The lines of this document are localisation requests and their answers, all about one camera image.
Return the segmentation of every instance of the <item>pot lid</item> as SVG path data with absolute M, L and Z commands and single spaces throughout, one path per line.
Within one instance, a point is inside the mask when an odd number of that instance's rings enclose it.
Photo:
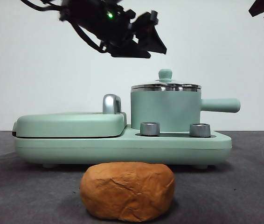
M 173 72 L 170 69 L 161 69 L 159 71 L 159 79 L 145 84 L 134 85 L 131 87 L 131 89 L 133 90 L 139 88 L 154 88 L 154 87 L 183 87 L 183 88 L 201 89 L 200 85 L 183 83 L 172 79 L 172 76 L 173 76 Z

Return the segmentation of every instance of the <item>cooking pot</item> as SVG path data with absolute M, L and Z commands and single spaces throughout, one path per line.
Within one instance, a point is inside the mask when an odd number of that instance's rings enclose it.
M 201 99 L 201 86 L 172 79 L 172 71 L 162 69 L 159 79 L 131 87 L 131 127 L 142 122 L 158 122 L 160 131 L 188 132 L 200 123 L 201 111 L 238 112 L 238 99 Z

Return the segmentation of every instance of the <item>black cable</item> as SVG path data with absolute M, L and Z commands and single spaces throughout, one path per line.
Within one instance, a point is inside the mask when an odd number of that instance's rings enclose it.
M 55 1 L 55 0 L 41 0 L 41 2 L 43 2 L 43 4 L 48 4 L 48 3 L 50 3 L 51 1 Z
M 49 10 L 55 10 L 55 11 L 61 11 L 61 9 L 63 8 L 62 6 L 56 6 L 56 5 L 51 5 L 51 6 L 47 6 L 47 7 L 40 7 L 40 6 L 37 6 L 33 3 L 31 3 L 30 1 L 28 0 L 20 0 L 22 1 L 24 4 L 26 4 L 27 6 L 37 10 L 37 11 L 49 11 Z
M 55 5 L 55 4 L 51 3 L 51 2 L 48 2 L 47 4 L 51 5 L 51 6 L 58 6 L 58 5 Z
M 74 28 L 74 30 L 76 31 L 76 33 L 93 49 L 95 49 L 96 51 L 100 52 L 100 53 L 106 53 L 106 50 L 101 49 L 98 45 L 96 45 L 95 42 L 93 42 L 89 36 L 86 35 L 86 33 L 80 28 L 80 26 L 78 26 L 78 24 L 76 22 L 73 22 L 71 20 L 68 20 L 68 22 L 72 25 L 72 27 Z

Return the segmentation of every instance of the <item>metal handle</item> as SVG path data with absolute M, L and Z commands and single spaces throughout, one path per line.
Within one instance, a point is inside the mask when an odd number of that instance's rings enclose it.
M 121 98 L 114 94 L 106 94 L 103 98 L 103 114 L 122 112 Z

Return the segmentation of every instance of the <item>white backdrop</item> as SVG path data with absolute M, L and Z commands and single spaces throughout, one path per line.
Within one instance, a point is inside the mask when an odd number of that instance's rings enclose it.
M 168 49 L 127 59 L 91 49 L 58 12 L 0 0 L 0 130 L 27 114 L 101 111 L 106 93 L 121 97 L 129 121 L 131 86 L 157 79 L 161 68 L 202 85 L 203 98 L 241 100 L 236 114 L 202 112 L 212 129 L 264 130 L 264 15 L 250 16 L 253 2 L 124 0 L 137 15 L 159 12 L 156 29 Z

